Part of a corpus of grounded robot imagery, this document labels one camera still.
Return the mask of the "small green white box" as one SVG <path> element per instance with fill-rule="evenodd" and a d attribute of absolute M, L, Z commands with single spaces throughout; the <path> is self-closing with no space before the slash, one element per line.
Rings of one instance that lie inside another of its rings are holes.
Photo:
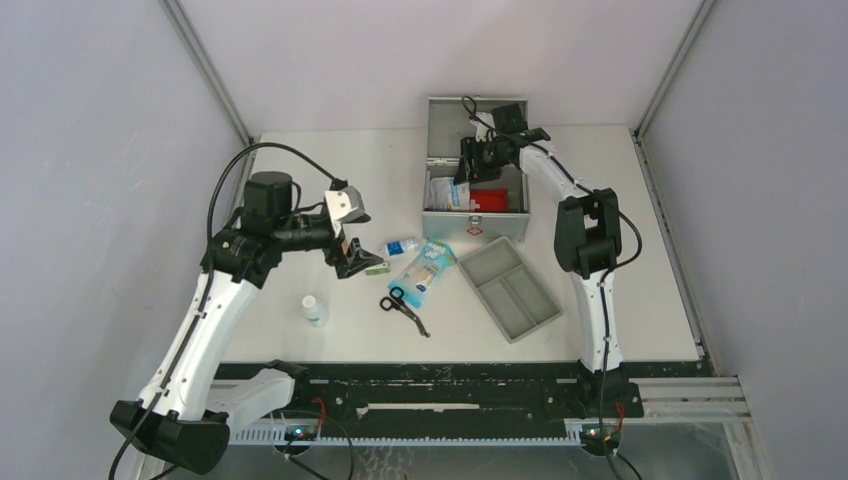
<path fill-rule="evenodd" d="M 391 272 L 391 265 L 388 262 L 383 262 L 379 265 L 368 267 L 364 270 L 367 276 L 385 275 Z"/>

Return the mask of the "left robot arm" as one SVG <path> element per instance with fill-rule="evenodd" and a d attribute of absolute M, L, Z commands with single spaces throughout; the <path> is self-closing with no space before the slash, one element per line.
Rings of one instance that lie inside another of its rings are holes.
<path fill-rule="evenodd" d="M 196 291 L 156 373 L 135 400 L 119 400 L 111 424 L 134 446 L 173 469 L 204 475 L 224 456 L 233 433 L 282 410 L 290 417 L 311 407 L 305 369 L 275 361 L 252 378 L 215 392 L 213 381 L 236 326 L 283 254 L 320 250 L 340 279 L 381 263 L 347 224 L 366 223 L 361 194 L 334 180 L 308 214 L 295 206 L 299 188 L 283 172 L 260 172 L 246 182 L 243 203 L 215 234 L 201 262 Z"/>

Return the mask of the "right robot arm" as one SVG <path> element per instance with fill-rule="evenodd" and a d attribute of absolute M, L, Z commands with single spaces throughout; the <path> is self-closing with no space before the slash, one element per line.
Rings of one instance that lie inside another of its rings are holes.
<path fill-rule="evenodd" d="M 584 336 L 581 364 L 591 374 L 618 368 L 622 355 L 611 300 L 623 249 L 617 194 L 592 188 L 572 173 L 558 158 L 548 132 L 530 127 L 519 104 L 481 112 L 475 99 L 464 96 L 461 105 L 476 131 L 460 142 L 456 182 L 494 180 L 511 166 L 552 196 L 553 251 L 575 288 Z"/>

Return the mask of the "blue plaster packet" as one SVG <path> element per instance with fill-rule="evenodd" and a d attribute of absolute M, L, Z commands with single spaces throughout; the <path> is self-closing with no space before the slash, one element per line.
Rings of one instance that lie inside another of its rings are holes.
<path fill-rule="evenodd" d="M 420 308 L 434 284 L 456 262 L 457 258 L 449 245 L 427 241 L 411 263 L 389 283 L 389 290 L 399 288 L 406 304 Z"/>

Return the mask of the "black medical scissors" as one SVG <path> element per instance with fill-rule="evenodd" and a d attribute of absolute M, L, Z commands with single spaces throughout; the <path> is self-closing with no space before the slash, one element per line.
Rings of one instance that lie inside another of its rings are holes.
<path fill-rule="evenodd" d="M 391 287 L 388 294 L 380 299 L 379 306 L 384 311 L 398 311 L 409 318 L 416 326 L 419 334 L 430 338 L 431 334 L 426 330 L 420 317 L 404 301 L 405 291 L 400 287 Z"/>

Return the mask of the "red first aid pouch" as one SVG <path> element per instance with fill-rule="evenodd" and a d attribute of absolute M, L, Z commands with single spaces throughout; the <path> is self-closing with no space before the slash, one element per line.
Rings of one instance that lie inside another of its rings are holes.
<path fill-rule="evenodd" d="M 508 190 L 471 190 L 469 194 L 469 207 L 473 212 L 507 213 L 509 211 Z"/>

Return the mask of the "bagged white gauze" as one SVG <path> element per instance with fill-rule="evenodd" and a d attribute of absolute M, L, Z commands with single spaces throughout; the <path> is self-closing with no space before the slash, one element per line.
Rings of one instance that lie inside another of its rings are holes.
<path fill-rule="evenodd" d="M 431 178 L 428 183 L 427 207 L 434 211 L 470 211 L 470 184 L 456 183 L 452 177 Z"/>

